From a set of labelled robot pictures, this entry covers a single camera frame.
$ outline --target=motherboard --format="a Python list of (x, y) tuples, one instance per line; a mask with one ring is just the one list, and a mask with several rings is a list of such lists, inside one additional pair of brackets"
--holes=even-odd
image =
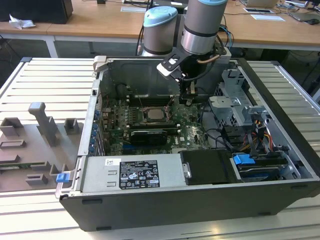
[(178, 96), (108, 99), (102, 110), (105, 152), (118, 156), (210, 149), (199, 121), (202, 107), (179, 104)]

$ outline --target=green circuit board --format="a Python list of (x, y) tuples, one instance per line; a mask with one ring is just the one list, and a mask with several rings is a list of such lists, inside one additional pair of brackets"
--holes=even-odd
[[(150, 116), (148, 111), (159, 116), (163, 113), (164, 122), (178, 125), (176, 134), (168, 134), (166, 144), (157, 146), (134, 146), (130, 143), (130, 125), (145, 123)], [(202, 105), (193, 104), (190, 107), (179, 104), (178, 97), (169, 106), (130, 106), (124, 100), (110, 99), (103, 112), (104, 143), (108, 156), (171, 154), (182, 150), (209, 149), (208, 138), (205, 136), (198, 119)]]

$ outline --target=desk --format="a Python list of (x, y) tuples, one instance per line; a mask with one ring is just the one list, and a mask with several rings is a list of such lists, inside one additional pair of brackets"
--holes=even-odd
[[(19, 30), (9, 26), (7, 22), (0, 22), (0, 34), (8, 39), (44, 40), (53, 58), (58, 57), (55, 41), (137, 42), (143, 13), (121, 12), (121, 4), (115, 2), (97, 4), (96, 1), (72, 0), (72, 4), (74, 11), (67, 24), (36, 23), (35, 28)], [(239, 2), (229, 0), (225, 12), (246, 13), (243, 8)], [(227, 26), (234, 35), (234, 47), (320, 50), (319, 25), (298, 22), (285, 14), (278, 14), (285, 21), (255, 20), (249, 14), (228, 14), (225, 17)], [(227, 40), (224, 33), (219, 35), (223, 41)]]

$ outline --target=blue plastic clip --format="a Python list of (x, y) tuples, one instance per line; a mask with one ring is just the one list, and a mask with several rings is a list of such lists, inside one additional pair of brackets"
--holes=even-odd
[(255, 160), (250, 158), (249, 154), (237, 154), (233, 157), (233, 160), (236, 165), (239, 164), (255, 164)]
[(67, 173), (59, 173), (57, 176), (56, 176), (56, 182), (57, 183), (69, 183), (70, 180), (70, 173), (67, 172)]

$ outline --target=black computer case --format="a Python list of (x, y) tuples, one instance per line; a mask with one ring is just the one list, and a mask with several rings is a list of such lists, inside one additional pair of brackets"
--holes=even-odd
[(11, 14), (21, 20), (65, 24), (72, 15), (71, 0), (1, 0), (0, 21), (9, 21)]

